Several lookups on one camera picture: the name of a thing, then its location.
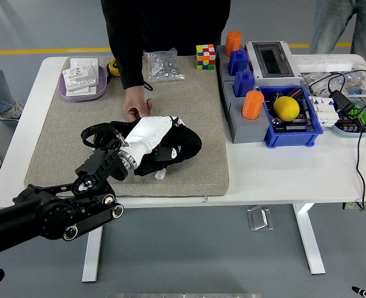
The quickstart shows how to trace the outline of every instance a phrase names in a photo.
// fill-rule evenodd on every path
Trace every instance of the blue bin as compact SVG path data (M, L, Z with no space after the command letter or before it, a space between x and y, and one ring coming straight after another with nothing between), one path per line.
M264 98L274 98L275 93L282 93L288 94L295 88L301 88L303 90L303 96L307 102L308 112L310 116L310 120L313 124L313 131L310 132L283 132L283 133L276 133L273 129L272 125L272 117L268 113L267 105L265 101L263 102L263 106L268 117L268 121L270 122L270 127L268 128L265 134L265 144L269 148L276 148L280 146L307 146L312 147L314 146L314 141L316 137L322 134L324 131L322 130L321 125L319 124L318 117L315 114L314 107L309 100L306 88L304 86L265 86L259 87L258 90L263 93Z

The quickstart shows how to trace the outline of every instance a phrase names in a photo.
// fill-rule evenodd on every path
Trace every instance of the table leg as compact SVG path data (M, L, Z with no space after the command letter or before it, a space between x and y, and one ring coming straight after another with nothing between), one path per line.
M296 220L299 226L301 239L306 252L311 274L324 274L325 268L319 253L318 244L315 239L313 227L308 216L308 210L314 204L293 204Z
M88 246L86 247L85 265L83 266L82 282L96 282L98 259L100 256L101 235L103 227L89 232Z

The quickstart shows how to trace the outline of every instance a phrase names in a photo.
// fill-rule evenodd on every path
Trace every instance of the gray felt mat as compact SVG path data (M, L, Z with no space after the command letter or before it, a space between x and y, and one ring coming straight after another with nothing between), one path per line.
M111 58L98 57L99 66L105 68ZM190 160L171 165L163 180L156 180L155 173L144 177L130 174L123 182L109 178L117 196L220 196L228 190L216 71L196 70L194 56L178 57L178 64L185 80L151 83L153 91L146 91L146 98L153 100L150 115L180 117L200 136L202 150ZM69 67L67 59L63 69ZM146 59L143 74L146 79ZM90 102L67 101L56 90L25 183L43 187L72 183L76 179L75 169L92 153L83 145L80 133L94 124L127 121L121 109L123 101L119 78L112 78L105 94Z

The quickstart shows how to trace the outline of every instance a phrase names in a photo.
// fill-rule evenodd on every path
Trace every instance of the yellow floor line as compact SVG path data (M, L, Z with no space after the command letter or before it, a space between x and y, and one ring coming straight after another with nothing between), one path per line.
M110 52L110 48L33 48L24 50L0 50L0 55Z
M290 48L309 48L309 43L289 43ZM339 42L337 47L351 47L350 42ZM26 54L51 54L51 53L88 53L111 52L110 48L33 48L22 50L0 50L0 55L26 55Z

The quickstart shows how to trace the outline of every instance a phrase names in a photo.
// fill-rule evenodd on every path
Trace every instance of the yellow tape measure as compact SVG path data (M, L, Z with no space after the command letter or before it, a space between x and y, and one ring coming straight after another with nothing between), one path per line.
M120 77L121 74L118 69L118 64L115 59L112 59L111 62L107 65L108 72L113 76Z

